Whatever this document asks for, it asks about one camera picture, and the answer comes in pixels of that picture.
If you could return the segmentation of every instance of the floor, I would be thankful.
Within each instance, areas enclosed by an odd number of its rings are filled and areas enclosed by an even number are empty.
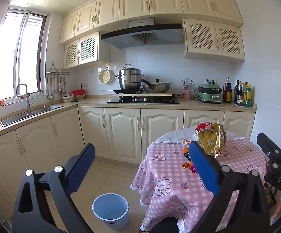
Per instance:
[[[95,233],[138,233],[147,208],[139,204],[140,194],[130,189],[137,168],[120,166],[100,160],[95,160],[86,174],[78,192],[73,193],[71,198],[80,211],[87,224]],[[130,224],[123,230],[112,230],[92,212],[92,203],[96,197],[104,193],[116,193],[122,195],[129,203]],[[57,212],[51,192],[46,192],[47,200],[53,218],[58,228],[67,231]]]

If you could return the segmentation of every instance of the kitchen sink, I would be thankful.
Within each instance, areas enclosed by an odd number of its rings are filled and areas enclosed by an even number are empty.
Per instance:
[[[41,114],[41,113],[44,113],[44,112],[48,112],[48,111],[53,110],[53,109],[58,109],[58,108],[61,108],[61,107],[62,106],[44,106],[43,108],[32,110],[31,113],[24,112],[24,113],[18,114],[16,116],[6,118],[6,119],[0,121],[0,123],[1,123],[2,127],[5,127],[5,126],[8,126],[10,124],[19,122],[23,119],[26,119],[28,117],[32,117],[32,116],[35,116],[35,115],[38,115],[38,114]]]

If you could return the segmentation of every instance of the gas stove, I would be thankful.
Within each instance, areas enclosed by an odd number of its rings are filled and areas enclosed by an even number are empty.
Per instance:
[[[118,98],[107,103],[178,104],[174,94],[151,94],[145,92],[119,93]]]

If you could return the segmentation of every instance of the blue bucket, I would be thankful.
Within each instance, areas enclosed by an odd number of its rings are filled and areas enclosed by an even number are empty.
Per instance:
[[[127,200],[119,194],[102,194],[98,196],[93,204],[94,215],[101,219],[113,230],[121,230],[128,226],[129,204]]]

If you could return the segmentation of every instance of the range hood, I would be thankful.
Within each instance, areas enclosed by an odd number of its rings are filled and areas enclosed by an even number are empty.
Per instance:
[[[119,49],[182,43],[181,23],[154,24],[154,18],[128,21],[128,28],[101,35],[101,40]]]

